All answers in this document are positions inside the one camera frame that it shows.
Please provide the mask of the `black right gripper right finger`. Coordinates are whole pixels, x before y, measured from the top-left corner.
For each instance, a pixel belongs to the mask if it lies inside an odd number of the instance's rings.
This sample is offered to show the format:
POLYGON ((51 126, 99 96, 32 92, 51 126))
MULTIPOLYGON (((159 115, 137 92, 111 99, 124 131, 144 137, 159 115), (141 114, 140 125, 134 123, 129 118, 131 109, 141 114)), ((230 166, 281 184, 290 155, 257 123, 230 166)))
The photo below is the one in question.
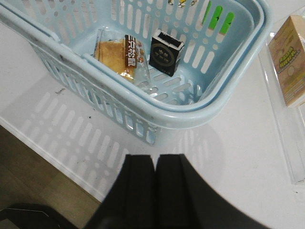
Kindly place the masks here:
POLYGON ((214 191, 185 155, 160 155, 156 167, 158 229, 263 229, 214 191))

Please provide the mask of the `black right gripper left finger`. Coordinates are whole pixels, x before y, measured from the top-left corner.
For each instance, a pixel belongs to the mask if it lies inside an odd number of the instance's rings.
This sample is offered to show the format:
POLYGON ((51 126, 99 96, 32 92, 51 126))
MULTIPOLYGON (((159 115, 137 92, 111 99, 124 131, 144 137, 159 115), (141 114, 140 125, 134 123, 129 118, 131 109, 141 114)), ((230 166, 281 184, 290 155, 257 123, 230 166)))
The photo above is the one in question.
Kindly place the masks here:
POLYGON ((149 155, 126 155, 105 199, 86 229, 153 229, 154 165, 149 155))

